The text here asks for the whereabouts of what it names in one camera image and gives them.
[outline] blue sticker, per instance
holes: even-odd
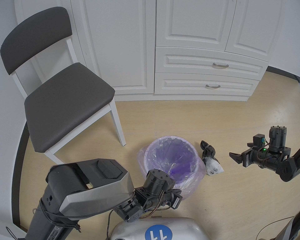
[[[165,225],[153,225],[145,232],[146,240],[172,240],[173,233]]]

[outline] chair leg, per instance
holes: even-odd
[[[47,150],[46,152],[44,152],[44,154],[50,158],[53,162],[55,162],[56,164],[64,164],[62,161],[60,161],[54,154],[52,154],[49,150]]]
[[[124,133],[123,133],[122,126],[121,126],[121,123],[120,123],[120,119],[119,119],[119,115],[118,115],[118,111],[117,111],[117,108],[116,108],[114,98],[109,103],[109,105],[110,105],[110,108],[111,108],[110,115],[112,116],[113,123],[115,125],[115,128],[117,129],[117,134],[118,134],[120,143],[122,144],[122,146],[125,146],[126,141],[125,141]]]

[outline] wooden floor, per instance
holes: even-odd
[[[293,216],[300,210],[300,176],[283,182],[279,175],[256,165],[243,168],[228,153],[241,153],[257,134],[269,135],[271,125],[287,127],[286,146],[294,154],[300,147],[300,85],[297,81],[266,72],[247,102],[233,101],[133,101],[116,102],[127,145],[122,147],[109,114],[64,146],[56,156],[65,163],[95,158],[116,159],[130,172],[135,187],[144,179],[137,152],[164,135],[177,135],[191,142],[201,155],[201,140],[216,149],[224,173],[208,176],[197,191],[177,210],[155,215],[195,219],[211,239],[255,239],[265,225]],[[29,227],[32,209],[46,187],[45,177],[53,162],[33,150],[29,139],[21,187],[21,225]],[[71,239],[106,237],[108,213],[79,222],[82,233],[73,230]],[[121,219],[112,214],[110,230]],[[288,220],[266,227],[259,238],[275,237]]]

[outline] white drawer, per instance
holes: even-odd
[[[257,80],[239,77],[187,73],[156,73],[154,93],[251,96],[258,83],[259,81]]]
[[[156,73],[212,74],[261,80],[268,64],[266,61],[230,52],[156,47]]]

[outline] gray seat cushion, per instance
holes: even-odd
[[[74,63],[38,87],[25,100],[36,152],[45,152],[112,101],[115,90],[81,63]]]

